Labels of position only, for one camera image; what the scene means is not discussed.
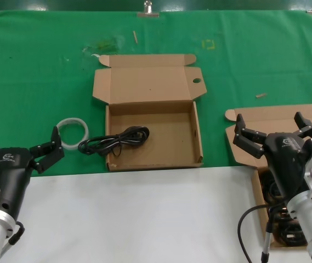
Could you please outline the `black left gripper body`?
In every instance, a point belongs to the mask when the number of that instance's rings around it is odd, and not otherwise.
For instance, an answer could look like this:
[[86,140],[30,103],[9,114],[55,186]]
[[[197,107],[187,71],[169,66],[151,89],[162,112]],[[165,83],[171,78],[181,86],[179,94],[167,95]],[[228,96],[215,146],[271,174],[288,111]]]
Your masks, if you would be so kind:
[[0,210],[18,219],[33,171],[33,156],[21,147],[0,148]]

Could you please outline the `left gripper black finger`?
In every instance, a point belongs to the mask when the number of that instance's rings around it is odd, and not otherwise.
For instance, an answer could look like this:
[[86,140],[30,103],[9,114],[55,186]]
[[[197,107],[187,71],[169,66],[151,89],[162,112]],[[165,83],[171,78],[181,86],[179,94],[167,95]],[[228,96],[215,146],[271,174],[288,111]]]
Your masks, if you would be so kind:
[[64,158],[64,150],[58,128],[54,126],[49,142],[31,147],[29,151],[33,158],[32,167],[39,174],[42,174]]

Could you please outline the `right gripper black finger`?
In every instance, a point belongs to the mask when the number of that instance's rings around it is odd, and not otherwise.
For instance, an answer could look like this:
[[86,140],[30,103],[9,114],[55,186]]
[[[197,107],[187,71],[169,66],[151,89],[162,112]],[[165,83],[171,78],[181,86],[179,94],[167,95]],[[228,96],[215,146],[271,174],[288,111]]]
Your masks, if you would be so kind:
[[242,114],[236,117],[235,136],[233,144],[238,146],[256,159],[260,159],[264,154],[263,145],[267,134],[260,131],[248,129]]
[[304,118],[301,112],[297,112],[294,116],[294,121],[298,127],[294,135],[300,138],[312,138],[312,122],[309,119]]

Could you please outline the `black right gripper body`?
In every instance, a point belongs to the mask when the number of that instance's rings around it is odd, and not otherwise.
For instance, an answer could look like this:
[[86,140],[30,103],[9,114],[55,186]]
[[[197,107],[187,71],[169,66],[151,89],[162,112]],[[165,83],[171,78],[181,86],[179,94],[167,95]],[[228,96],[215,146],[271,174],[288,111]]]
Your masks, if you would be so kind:
[[311,159],[310,132],[270,133],[262,144],[264,156],[280,193],[291,199],[308,189],[304,180],[306,164]]

